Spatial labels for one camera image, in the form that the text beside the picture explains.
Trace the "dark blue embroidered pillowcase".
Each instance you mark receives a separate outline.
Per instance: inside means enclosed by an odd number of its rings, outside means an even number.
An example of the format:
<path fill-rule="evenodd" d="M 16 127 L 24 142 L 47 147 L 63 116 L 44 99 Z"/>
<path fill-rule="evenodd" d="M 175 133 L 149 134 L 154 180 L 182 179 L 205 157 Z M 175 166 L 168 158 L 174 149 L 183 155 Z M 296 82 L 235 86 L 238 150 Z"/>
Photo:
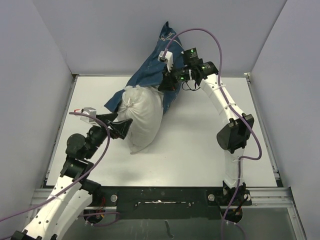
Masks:
<path fill-rule="evenodd" d="M 166 64 L 158 61 L 158 56 L 161 51 L 165 50 L 169 41 L 176 35 L 176 31 L 169 26 L 169 21 L 167 21 L 158 36 L 158 40 L 153 52 L 144 61 L 141 67 L 133 74 L 129 79 L 127 86 L 135 87 L 139 85 L 140 87 L 157 87 L 163 80 L 163 70 Z M 173 53 L 173 64 L 174 67 L 182 68 L 184 67 L 182 52 L 184 51 L 181 41 L 176 37 L 168 49 L 169 52 Z M 177 98 L 181 89 L 181 84 L 178 85 L 175 91 L 164 91 L 163 92 L 163 114 L 165 114 L 173 101 Z M 105 104 L 104 107 L 110 112 L 114 113 L 118 111 L 119 104 L 122 101 L 123 90 L 117 91 Z"/>

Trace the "white pillow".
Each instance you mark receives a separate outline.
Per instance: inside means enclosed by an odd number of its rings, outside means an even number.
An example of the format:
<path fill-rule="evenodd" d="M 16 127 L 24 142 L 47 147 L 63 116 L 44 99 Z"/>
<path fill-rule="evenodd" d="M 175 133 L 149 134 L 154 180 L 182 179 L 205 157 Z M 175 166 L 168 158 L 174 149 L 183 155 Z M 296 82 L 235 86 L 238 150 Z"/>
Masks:
<path fill-rule="evenodd" d="M 155 139 L 163 118 L 163 93 L 154 87 L 127 86 L 117 111 L 119 121 L 132 119 L 126 139 L 136 154 Z"/>

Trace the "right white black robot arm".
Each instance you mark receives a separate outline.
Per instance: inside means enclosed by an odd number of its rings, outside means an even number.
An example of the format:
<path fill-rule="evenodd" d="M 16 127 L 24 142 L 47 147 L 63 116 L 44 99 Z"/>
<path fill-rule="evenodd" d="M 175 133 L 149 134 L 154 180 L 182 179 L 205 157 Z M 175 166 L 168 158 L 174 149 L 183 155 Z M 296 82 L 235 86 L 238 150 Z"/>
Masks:
<path fill-rule="evenodd" d="M 222 197 L 227 204 L 233 205 L 241 198 L 241 193 L 236 187 L 245 182 L 240 156 L 244 154 L 250 138 L 254 117 L 241 110 L 226 86 L 218 82 L 219 71 L 213 62 L 204 62 L 199 58 L 196 48 L 185 50 L 181 55 L 183 67 L 177 68 L 172 52 L 162 50 L 159 53 L 158 61 L 165 63 L 165 67 L 158 90 L 174 91 L 180 83 L 194 81 L 213 103 L 223 123 L 223 128 L 216 135 L 218 145 L 224 150 L 225 159 L 225 190 Z"/>

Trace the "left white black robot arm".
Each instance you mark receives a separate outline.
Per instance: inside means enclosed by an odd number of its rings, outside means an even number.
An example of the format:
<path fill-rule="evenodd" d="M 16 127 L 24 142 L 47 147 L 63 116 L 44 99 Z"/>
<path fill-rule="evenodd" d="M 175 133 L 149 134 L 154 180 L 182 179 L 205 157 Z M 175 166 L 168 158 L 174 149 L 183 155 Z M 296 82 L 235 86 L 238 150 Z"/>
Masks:
<path fill-rule="evenodd" d="M 77 109 L 72 115 L 91 125 L 86 135 L 72 134 L 66 142 L 66 158 L 56 184 L 47 200 L 36 207 L 34 219 L 12 240 L 61 240 L 88 205 L 102 199 L 101 185 L 88 179 L 103 159 L 112 139 L 125 139 L 131 118 L 116 121 L 116 113 L 97 114 L 91 107 Z"/>

